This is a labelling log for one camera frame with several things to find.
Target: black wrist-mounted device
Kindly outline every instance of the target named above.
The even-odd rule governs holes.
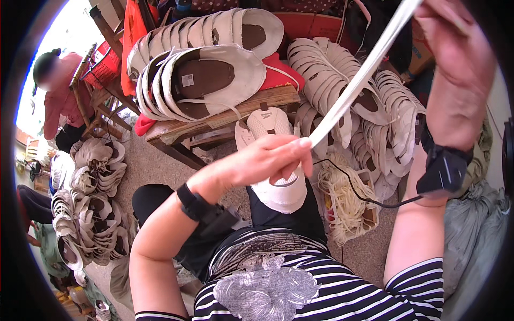
[[[223,233],[239,221],[239,214],[233,209],[222,205],[209,204],[200,194],[192,193],[186,184],[177,189],[180,208],[189,218],[198,222],[200,236]]]
[[[434,143],[425,122],[421,145],[427,153],[426,172],[416,184],[417,193],[428,198],[451,197],[464,182],[473,148],[467,152]]]

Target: person in pink shirt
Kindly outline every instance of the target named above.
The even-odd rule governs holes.
[[[43,133],[46,140],[55,137],[60,150],[70,152],[71,146],[80,140],[86,124],[77,106],[77,100],[69,83],[83,57],[69,52],[59,57],[60,49],[42,54],[34,64],[34,82],[37,87],[47,91],[45,96],[45,123]],[[90,121],[95,117],[95,111],[90,106],[89,92],[84,83],[79,83],[79,98]],[[67,118],[67,124],[57,134],[59,117]]]

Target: black hair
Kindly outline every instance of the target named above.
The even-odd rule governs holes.
[[[39,58],[34,63],[34,82],[35,85],[38,85],[38,82],[44,77],[48,72],[52,69],[52,66],[55,62],[55,59],[59,57],[61,54],[61,48],[57,48],[52,50],[51,52],[46,52],[39,56]]]

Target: concrete floor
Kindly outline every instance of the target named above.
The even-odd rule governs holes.
[[[138,137],[133,131],[124,131],[121,142],[126,148],[127,170],[118,186],[115,199],[127,214],[133,211],[131,198],[138,187],[150,183],[161,183],[167,184],[175,190],[195,173],[195,170],[146,143],[144,137]],[[229,142],[208,151],[207,155],[219,159],[235,151],[235,142]],[[397,200],[398,195],[395,193],[386,203],[393,204]],[[244,188],[237,188],[226,194],[221,203],[238,208],[241,215],[249,219],[248,195]],[[384,265],[396,212],[397,210],[382,209],[379,214],[378,227],[364,236],[348,241],[342,249],[333,241],[329,241],[332,255],[357,275],[382,287]],[[112,269],[118,264],[127,263],[128,259],[124,259],[111,262],[107,267],[101,267],[94,263],[86,267],[87,273],[98,288],[113,302],[123,321],[134,320],[134,314],[114,300],[109,291],[109,281]]]

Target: beige cloth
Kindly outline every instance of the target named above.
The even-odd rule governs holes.
[[[491,158],[491,146],[492,129],[486,115],[480,130],[479,139],[475,142],[475,146],[473,148],[473,160],[468,166],[466,177],[464,178],[461,189],[455,193],[453,198],[462,197],[471,184],[477,184],[485,178],[487,168],[489,167],[489,160]]]

